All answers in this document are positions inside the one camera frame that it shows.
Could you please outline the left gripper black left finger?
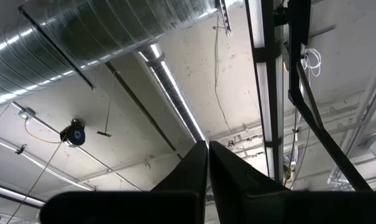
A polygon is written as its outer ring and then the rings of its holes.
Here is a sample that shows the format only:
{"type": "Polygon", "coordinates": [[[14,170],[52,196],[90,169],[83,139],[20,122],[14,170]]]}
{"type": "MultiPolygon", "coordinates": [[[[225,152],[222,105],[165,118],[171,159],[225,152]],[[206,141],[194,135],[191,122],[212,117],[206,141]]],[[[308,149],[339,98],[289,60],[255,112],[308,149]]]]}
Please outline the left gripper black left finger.
{"type": "Polygon", "coordinates": [[[40,210],[41,224],[203,224],[208,147],[198,141],[150,191],[66,192],[40,210]]]}

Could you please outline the silver strut channel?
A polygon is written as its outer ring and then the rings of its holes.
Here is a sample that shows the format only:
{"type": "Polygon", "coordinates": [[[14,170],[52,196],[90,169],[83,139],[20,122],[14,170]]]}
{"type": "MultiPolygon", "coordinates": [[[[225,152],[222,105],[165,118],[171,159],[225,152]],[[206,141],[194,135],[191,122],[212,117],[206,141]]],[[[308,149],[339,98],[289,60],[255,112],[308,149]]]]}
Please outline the silver strut channel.
{"type": "Polygon", "coordinates": [[[226,0],[218,0],[219,9],[221,11],[222,22],[224,24],[224,29],[226,31],[226,35],[230,37],[232,35],[232,28],[231,28],[231,21],[228,12],[228,6],[226,4],[226,0]]]}

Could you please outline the slim silver spiral duct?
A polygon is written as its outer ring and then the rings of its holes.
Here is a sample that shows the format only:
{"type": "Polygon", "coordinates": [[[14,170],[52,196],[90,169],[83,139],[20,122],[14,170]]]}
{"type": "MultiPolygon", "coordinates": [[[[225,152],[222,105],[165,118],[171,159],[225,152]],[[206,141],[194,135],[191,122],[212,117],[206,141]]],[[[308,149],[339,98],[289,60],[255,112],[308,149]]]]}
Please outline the slim silver spiral duct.
{"type": "Polygon", "coordinates": [[[207,141],[159,44],[145,45],[137,50],[137,54],[148,67],[172,110],[194,142],[207,141]]]}

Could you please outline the black aluminium rig frame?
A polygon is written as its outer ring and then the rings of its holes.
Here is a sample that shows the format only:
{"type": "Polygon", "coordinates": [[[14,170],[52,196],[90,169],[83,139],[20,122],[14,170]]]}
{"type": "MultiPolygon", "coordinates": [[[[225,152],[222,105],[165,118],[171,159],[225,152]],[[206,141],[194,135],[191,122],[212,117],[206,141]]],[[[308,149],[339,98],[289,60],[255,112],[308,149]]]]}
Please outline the black aluminium rig frame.
{"type": "Polygon", "coordinates": [[[288,0],[274,11],[275,26],[289,25],[289,99],[300,112],[338,168],[356,191],[372,189],[324,128],[311,87],[301,63],[301,46],[308,43],[311,0],[288,0]]]}

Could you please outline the large silver spiral duct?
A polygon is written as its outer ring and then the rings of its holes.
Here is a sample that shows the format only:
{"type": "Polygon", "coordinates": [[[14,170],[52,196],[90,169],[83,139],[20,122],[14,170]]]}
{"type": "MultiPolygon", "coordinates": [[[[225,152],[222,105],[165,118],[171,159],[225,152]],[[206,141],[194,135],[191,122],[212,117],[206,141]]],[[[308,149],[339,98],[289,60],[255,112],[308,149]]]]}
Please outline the large silver spiral duct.
{"type": "Polygon", "coordinates": [[[0,107],[218,9],[217,0],[31,0],[0,28],[0,107]]]}

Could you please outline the overhead LED light bar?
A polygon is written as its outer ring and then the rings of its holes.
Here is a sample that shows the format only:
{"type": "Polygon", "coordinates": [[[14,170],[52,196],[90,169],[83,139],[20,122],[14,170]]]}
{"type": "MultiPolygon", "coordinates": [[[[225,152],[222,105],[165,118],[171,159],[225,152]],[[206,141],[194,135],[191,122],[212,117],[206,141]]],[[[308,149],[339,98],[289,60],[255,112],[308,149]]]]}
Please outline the overhead LED light bar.
{"type": "Polygon", "coordinates": [[[274,10],[282,0],[245,0],[268,176],[283,181],[283,28],[274,10]]]}

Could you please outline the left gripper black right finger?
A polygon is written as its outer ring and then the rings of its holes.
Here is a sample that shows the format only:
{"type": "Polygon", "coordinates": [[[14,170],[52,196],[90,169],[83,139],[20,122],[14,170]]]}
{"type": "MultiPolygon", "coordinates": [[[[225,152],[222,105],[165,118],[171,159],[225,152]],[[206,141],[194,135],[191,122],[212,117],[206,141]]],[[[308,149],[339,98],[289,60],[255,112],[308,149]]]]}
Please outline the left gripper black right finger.
{"type": "Polygon", "coordinates": [[[216,141],[209,168],[221,224],[376,224],[376,192],[292,191],[216,141]]]}

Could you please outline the ceiling fluorescent tube light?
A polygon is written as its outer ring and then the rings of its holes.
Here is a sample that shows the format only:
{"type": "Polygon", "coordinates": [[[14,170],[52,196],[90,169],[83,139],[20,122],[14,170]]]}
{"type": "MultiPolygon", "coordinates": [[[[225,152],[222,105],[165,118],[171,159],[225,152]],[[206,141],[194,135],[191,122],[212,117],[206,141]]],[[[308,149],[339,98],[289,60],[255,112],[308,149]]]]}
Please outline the ceiling fluorescent tube light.
{"type": "Polygon", "coordinates": [[[20,192],[0,186],[0,198],[21,203],[29,207],[41,208],[45,202],[37,198],[26,196],[20,192]]]}

